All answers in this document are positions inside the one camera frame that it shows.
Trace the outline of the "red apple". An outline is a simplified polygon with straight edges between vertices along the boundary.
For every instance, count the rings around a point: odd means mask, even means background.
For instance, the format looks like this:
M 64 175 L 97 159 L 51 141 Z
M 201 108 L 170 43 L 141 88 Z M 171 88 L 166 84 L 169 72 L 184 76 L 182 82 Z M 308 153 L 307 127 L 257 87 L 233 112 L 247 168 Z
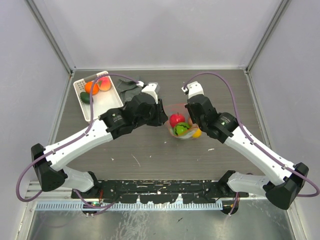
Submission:
M 180 113 L 174 113 L 169 117 L 169 124 L 172 128 L 174 128 L 179 123 L 185 122 L 185 116 Z

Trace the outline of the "dark green avocado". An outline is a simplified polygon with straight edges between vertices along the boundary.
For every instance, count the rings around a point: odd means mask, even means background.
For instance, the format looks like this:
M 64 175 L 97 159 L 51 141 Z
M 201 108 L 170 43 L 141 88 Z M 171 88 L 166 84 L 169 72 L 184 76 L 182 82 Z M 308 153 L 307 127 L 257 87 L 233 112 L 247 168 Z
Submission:
M 89 105 L 90 102 L 94 103 L 93 97 L 85 91 L 82 91 L 79 96 L 80 100 L 86 105 Z

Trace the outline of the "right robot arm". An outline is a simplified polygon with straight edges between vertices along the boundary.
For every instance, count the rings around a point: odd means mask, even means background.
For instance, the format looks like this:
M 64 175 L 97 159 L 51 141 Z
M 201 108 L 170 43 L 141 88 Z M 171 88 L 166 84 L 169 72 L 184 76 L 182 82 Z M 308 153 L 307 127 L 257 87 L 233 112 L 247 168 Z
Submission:
M 230 113 L 217 112 L 210 99 L 197 94 L 187 100 L 185 108 L 194 123 L 210 138 L 236 150 L 258 167 L 263 175 L 241 174 L 228 170 L 218 181 L 225 197 L 235 192 L 265 196 L 274 206 L 287 210 L 305 184 L 309 168 L 281 158 L 249 132 L 243 132 Z

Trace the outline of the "yellow lemon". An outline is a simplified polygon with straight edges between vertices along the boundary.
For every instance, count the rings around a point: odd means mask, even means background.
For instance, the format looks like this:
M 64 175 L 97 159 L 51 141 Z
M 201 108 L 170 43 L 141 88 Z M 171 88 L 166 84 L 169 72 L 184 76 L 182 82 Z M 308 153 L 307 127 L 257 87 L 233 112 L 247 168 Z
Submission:
M 192 135 L 192 138 L 197 139 L 202 135 L 202 131 L 198 128 L 194 134 Z

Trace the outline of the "brown passion fruit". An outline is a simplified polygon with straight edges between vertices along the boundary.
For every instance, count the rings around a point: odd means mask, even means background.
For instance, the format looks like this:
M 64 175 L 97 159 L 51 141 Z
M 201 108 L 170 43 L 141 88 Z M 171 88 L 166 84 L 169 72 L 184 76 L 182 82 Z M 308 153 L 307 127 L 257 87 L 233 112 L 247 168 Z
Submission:
M 190 117 L 188 118 L 187 123 L 188 123 L 190 126 L 193 125 L 193 121 L 192 121 L 192 119 L 191 119 Z

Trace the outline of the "green striped melon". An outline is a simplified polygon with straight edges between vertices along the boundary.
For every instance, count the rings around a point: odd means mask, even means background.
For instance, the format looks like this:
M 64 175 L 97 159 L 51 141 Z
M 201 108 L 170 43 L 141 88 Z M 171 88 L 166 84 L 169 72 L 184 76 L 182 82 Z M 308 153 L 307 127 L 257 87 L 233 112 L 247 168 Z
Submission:
M 187 122 L 180 122 L 173 128 L 173 133 L 179 137 L 184 135 L 190 128 L 191 126 Z

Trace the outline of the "orange fruit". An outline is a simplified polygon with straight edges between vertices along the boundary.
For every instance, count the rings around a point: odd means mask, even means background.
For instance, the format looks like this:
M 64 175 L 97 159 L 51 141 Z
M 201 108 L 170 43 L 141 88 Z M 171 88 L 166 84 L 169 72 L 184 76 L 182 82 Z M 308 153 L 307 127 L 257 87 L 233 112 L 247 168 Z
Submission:
M 92 81 L 90 82 L 87 82 L 85 85 L 84 85 L 84 91 L 86 93 L 90 93 L 92 92 L 93 95 L 96 95 L 98 92 L 99 92 L 99 87 L 96 83 L 93 83 Z

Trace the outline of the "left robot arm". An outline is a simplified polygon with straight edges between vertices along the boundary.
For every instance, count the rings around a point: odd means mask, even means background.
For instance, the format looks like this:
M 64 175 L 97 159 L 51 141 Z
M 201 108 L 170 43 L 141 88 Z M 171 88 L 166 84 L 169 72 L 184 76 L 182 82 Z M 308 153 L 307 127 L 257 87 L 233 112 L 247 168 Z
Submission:
M 124 106 L 108 109 L 89 126 L 74 135 L 46 147 L 37 143 L 31 147 L 34 171 L 43 192 L 59 187 L 76 189 L 88 198 L 100 193 L 95 176 L 67 167 L 71 161 L 87 151 L 111 142 L 143 126 L 162 126 L 168 117 L 164 112 L 162 99 L 142 92 Z

